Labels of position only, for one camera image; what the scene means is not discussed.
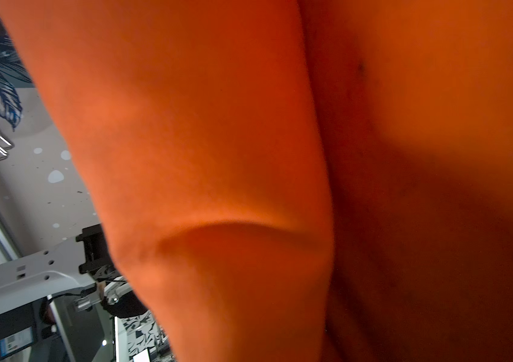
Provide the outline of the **orange garment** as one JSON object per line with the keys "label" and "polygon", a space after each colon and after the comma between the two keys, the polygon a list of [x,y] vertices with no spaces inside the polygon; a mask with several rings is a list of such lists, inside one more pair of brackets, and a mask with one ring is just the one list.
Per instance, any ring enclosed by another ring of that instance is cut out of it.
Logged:
{"label": "orange garment", "polygon": [[0,1],[180,361],[513,361],[513,1]]}

